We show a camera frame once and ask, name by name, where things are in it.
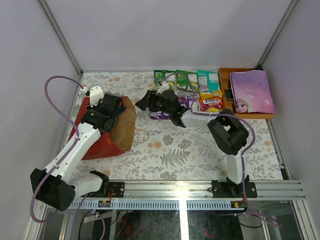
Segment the orange wooden tray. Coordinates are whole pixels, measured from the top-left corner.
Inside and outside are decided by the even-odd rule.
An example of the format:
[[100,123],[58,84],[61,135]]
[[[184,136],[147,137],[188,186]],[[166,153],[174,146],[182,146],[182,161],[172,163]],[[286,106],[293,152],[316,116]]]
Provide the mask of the orange wooden tray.
[[242,113],[236,112],[236,104],[233,99],[229,100],[226,97],[226,90],[231,89],[230,75],[232,72],[248,72],[253,70],[253,68],[227,68],[222,67],[218,70],[219,84],[220,89],[222,91],[222,105],[225,109],[229,109],[233,112],[235,116],[238,116],[243,119],[264,119],[271,120],[275,114],[271,113],[260,113],[260,112],[252,112],[252,113]]

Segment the aluminium front rail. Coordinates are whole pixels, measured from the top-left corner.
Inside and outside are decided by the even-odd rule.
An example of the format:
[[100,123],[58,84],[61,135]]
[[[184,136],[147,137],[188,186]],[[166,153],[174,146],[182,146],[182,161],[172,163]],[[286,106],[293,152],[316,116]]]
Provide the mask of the aluminium front rail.
[[245,185],[240,198],[215,198],[207,189],[212,180],[127,180],[122,198],[86,197],[74,198],[68,209],[166,209],[178,208],[179,201],[186,201],[189,209],[242,210],[254,201],[300,201],[306,195],[298,180],[253,180],[257,198],[247,198]]

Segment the Fox's candy bag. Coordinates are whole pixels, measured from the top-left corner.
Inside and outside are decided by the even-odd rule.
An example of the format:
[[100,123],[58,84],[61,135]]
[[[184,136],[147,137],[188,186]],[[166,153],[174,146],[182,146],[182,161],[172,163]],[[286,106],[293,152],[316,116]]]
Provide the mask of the Fox's candy bag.
[[220,89],[213,92],[200,92],[199,109],[201,112],[217,113],[221,112],[223,107],[222,91]]

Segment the small black object in tray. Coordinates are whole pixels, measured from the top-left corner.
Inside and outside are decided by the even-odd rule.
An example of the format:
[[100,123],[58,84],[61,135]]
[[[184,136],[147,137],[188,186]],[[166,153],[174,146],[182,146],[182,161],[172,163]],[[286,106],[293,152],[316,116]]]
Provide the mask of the small black object in tray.
[[227,101],[233,101],[234,100],[233,92],[232,92],[231,88],[225,89],[224,93],[225,93],[225,99]]

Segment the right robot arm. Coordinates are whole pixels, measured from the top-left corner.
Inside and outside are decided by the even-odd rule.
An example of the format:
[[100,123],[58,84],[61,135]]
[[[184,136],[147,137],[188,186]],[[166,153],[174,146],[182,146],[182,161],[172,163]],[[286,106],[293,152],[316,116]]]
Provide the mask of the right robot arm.
[[237,198],[245,193],[243,154],[249,132],[232,111],[225,109],[213,114],[192,111],[179,102],[173,90],[164,90],[162,93],[149,90],[135,105],[142,111],[168,114],[175,126],[209,130],[216,145],[226,156],[227,179],[231,181],[227,188],[229,194]]

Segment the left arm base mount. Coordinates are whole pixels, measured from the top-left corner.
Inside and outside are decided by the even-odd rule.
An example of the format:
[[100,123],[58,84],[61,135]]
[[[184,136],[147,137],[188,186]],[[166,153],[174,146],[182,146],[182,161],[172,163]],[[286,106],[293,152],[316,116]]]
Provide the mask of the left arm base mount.
[[124,182],[109,182],[105,191],[99,190],[88,193],[89,198],[123,198],[125,192]]

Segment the floral table mat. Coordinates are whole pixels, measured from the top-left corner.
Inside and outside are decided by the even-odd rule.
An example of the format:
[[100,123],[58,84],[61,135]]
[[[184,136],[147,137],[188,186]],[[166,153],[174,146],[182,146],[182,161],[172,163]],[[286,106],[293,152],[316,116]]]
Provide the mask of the floral table mat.
[[[245,152],[251,181],[281,180],[282,173],[267,122],[251,119],[254,145]],[[202,128],[177,127],[136,110],[135,133],[129,151],[113,157],[82,160],[73,178],[99,171],[111,180],[224,180],[229,172],[225,155],[211,133]]]

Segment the red brown paper bag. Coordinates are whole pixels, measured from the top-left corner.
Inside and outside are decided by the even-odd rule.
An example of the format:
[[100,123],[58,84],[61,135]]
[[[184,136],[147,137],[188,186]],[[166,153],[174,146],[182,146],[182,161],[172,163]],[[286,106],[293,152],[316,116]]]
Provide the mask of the red brown paper bag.
[[129,151],[132,147],[136,126],[136,108],[127,97],[122,97],[126,110],[117,117],[110,132],[103,135],[88,149],[83,160],[114,157]]

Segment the blue Doritos chip bag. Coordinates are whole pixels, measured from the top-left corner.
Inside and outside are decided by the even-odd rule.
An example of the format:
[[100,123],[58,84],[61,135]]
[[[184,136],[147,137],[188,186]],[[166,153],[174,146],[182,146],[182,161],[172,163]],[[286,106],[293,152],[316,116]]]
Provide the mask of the blue Doritos chip bag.
[[127,109],[126,106],[122,103],[121,106],[118,108],[117,115],[118,116],[121,115],[122,113],[125,112],[126,109]]

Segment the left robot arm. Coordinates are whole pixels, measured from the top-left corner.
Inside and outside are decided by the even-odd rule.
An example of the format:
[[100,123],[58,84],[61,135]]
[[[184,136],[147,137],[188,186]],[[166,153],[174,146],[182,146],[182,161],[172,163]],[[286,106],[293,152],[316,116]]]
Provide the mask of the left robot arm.
[[108,93],[97,106],[88,106],[61,152],[44,169],[36,168],[30,174],[35,199],[63,212],[76,197],[90,194],[105,197],[110,190],[108,176],[96,170],[78,178],[72,175],[90,147],[112,130],[125,110],[122,98]]

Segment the purple Fox's candy packet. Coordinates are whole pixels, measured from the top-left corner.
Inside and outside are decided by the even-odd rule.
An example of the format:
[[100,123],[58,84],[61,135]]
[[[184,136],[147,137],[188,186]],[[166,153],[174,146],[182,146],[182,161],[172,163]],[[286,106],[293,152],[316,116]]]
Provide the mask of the purple Fox's candy packet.
[[179,103],[186,107],[186,108],[192,108],[194,112],[199,111],[199,101],[197,96],[186,96],[186,95],[179,95],[178,96]]

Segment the teal snack packet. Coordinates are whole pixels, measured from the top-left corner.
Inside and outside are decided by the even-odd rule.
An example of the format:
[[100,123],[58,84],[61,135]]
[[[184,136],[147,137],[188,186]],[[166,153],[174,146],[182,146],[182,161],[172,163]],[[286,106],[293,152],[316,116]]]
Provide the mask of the teal snack packet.
[[219,75],[217,71],[198,69],[196,74],[200,92],[214,92],[220,90]]

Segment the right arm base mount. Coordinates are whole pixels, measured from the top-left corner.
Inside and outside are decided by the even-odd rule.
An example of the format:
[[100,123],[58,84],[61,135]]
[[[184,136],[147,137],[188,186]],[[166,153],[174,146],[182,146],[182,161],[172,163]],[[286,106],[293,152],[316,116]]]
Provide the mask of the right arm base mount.
[[258,197],[256,185],[250,181],[249,175],[244,179],[244,188],[242,182],[235,184],[227,178],[226,181],[212,180],[207,191],[212,193],[214,198],[243,198],[244,189],[247,198]]

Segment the purple Frozen cloth bag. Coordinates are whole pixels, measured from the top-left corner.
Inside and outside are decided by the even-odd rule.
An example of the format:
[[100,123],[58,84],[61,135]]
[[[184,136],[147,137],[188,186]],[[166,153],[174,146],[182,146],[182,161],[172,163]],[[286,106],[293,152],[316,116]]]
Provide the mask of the purple Frozen cloth bag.
[[232,72],[230,85],[237,113],[275,114],[267,72]]

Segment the green snack packet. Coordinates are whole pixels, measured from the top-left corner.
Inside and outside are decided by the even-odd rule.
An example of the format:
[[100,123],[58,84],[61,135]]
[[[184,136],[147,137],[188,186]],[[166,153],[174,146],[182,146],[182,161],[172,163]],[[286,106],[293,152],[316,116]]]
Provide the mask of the green snack packet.
[[163,79],[169,76],[168,78],[165,79],[165,81],[170,86],[169,88],[174,90],[175,81],[176,81],[176,76],[174,75],[174,73],[175,73],[174,70],[154,70],[153,71],[153,75],[154,75],[153,89],[158,90],[161,87],[161,82],[163,81]]
[[176,70],[176,86],[178,89],[192,92],[199,91],[199,82],[196,72]]

